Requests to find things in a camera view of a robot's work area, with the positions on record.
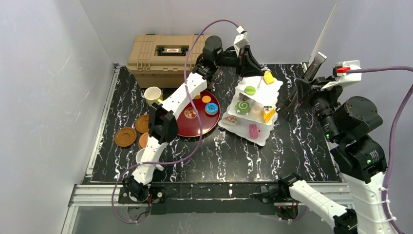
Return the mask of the orange square cake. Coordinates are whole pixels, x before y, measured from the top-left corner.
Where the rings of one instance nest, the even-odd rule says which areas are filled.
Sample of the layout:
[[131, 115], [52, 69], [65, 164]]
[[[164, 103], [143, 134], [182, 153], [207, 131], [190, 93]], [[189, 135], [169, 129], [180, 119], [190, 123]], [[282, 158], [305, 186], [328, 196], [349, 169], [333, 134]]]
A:
[[272, 76], [272, 73], [269, 70], [265, 71], [264, 76], [263, 76], [263, 81], [267, 85], [272, 84], [272, 83], [275, 82], [275, 79], [274, 79], [274, 77]]

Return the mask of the green round macaron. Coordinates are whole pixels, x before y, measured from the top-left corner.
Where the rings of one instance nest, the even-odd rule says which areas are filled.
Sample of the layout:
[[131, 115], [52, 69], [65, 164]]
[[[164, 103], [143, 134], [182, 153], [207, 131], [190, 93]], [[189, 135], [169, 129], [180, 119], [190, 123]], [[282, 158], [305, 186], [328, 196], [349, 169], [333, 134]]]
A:
[[253, 96], [256, 93], [256, 88], [253, 86], [246, 86], [244, 88], [244, 93], [247, 95]]

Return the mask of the black tongs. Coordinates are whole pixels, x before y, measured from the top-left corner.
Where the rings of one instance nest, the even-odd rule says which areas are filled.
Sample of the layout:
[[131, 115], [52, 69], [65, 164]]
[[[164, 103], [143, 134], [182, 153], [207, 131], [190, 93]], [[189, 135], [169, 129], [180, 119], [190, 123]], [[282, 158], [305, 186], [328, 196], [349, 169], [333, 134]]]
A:
[[298, 107], [312, 94], [312, 86], [315, 83], [315, 76], [325, 62], [327, 56], [317, 52], [309, 63], [309, 66], [301, 78], [296, 79], [296, 86], [292, 89], [289, 97], [277, 108], [277, 112], [287, 122], [291, 122]]

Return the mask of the yellow triangular cake slice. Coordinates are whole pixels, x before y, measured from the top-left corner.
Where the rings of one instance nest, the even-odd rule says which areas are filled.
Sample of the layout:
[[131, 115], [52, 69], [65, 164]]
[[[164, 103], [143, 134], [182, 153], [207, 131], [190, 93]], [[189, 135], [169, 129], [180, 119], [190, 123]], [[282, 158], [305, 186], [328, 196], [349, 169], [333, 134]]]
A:
[[275, 108], [273, 106], [264, 106], [263, 107], [263, 121], [264, 123], [268, 123], [273, 116], [275, 115]]

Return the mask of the white round cake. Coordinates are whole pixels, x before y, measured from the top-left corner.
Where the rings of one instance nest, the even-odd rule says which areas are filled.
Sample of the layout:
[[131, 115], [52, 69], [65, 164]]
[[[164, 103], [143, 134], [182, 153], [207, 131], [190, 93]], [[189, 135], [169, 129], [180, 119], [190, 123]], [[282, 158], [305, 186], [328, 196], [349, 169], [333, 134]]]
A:
[[263, 118], [263, 107], [261, 105], [253, 105], [248, 114], [251, 118], [260, 121]]

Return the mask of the white three-tier cake stand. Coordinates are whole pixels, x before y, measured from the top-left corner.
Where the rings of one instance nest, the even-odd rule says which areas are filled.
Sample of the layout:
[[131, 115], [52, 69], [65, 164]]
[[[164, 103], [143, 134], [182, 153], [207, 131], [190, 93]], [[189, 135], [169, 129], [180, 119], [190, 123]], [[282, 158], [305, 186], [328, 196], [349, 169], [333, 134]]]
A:
[[264, 146], [278, 118], [276, 104], [283, 85], [270, 70], [263, 76], [245, 77], [218, 125], [259, 146]]

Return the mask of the blue frosted donut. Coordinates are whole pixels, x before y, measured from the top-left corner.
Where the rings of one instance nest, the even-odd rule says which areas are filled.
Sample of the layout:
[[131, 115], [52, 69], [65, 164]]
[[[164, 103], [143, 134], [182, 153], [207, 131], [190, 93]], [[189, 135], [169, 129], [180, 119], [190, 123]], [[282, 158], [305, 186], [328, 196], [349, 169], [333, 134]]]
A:
[[210, 116], [214, 116], [220, 110], [219, 106], [216, 103], [209, 102], [205, 105], [205, 113]]

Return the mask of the white triangular cake slice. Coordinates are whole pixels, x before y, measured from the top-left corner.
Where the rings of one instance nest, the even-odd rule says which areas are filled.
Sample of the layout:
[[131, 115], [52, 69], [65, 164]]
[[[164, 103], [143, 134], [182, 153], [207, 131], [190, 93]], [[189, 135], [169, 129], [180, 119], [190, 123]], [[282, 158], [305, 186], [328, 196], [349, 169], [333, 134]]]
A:
[[224, 124], [235, 126], [237, 124], [237, 117], [233, 115], [226, 116], [222, 119]]

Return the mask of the pink rectangular cake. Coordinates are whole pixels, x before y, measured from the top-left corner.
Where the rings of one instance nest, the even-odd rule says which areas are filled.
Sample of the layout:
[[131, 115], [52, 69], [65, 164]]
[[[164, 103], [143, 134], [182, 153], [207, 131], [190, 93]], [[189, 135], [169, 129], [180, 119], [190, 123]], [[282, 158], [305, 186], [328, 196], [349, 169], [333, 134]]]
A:
[[249, 137], [251, 139], [257, 139], [259, 137], [259, 129], [256, 124], [250, 124], [249, 125]]

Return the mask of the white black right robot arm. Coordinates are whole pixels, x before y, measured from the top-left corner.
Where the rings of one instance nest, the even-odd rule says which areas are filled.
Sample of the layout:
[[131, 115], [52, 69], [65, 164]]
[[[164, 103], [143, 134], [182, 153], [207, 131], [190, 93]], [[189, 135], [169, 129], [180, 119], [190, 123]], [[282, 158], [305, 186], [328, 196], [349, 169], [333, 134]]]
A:
[[336, 234], [395, 234], [394, 217], [386, 214], [389, 202], [382, 197], [389, 168], [383, 148], [369, 136], [382, 118], [365, 97], [354, 96], [340, 104], [342, 90], [341, 85], [330, 86], [324, 77], [298, 79], [295, 93], [283, 108], [312, 109], [326, 140], [335, 144], [330, 153], [348, 184], [354, 206], [337, 204], [296, 173], [280, 179], [279, 188], [282, 196], [306, 205]]

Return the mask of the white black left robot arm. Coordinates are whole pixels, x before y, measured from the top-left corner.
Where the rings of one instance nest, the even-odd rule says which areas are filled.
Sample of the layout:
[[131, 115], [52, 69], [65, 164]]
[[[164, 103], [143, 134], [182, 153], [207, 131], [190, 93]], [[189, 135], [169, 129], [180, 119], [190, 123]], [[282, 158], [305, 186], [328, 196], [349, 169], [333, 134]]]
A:
[[122, 181], [128, 195], [143, 203], [150, 197], [148, 185], [154, 170], [163, 170], [166, 165], [159, 158], [166, 146], [177, 137], [177, 120], [188, 104], [193, 104], [195, 96], [204, 91], [215, 79], [219, 68], [231, 67], [241, 77], [262, 76], [264, 72], [252, 56], [246, 32], [235, 37], [232, 47], [224, 50], [219, 36], [206, 39], [202, 53], [189, 75], [184, 75], [184, 83], [160, 104], [152, 104], [149, 109], [149, 136], [145, 148], [137, 153], [137, 165], [132, 174]]

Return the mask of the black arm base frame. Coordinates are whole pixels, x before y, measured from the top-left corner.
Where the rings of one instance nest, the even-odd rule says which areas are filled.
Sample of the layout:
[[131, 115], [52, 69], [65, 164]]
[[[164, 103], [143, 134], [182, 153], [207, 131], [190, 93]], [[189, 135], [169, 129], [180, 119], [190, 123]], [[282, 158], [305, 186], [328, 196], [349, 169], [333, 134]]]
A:
[[133, 194], [135, 185], [125, 183], [118, 203], [146, 205], [153, 215], [183, 213], [258, 213], [296, 219], [302, 215], [300, 202], [286, 196], [274, 183], [189, 183], [154, 182], [143, 188], [140, 196]]

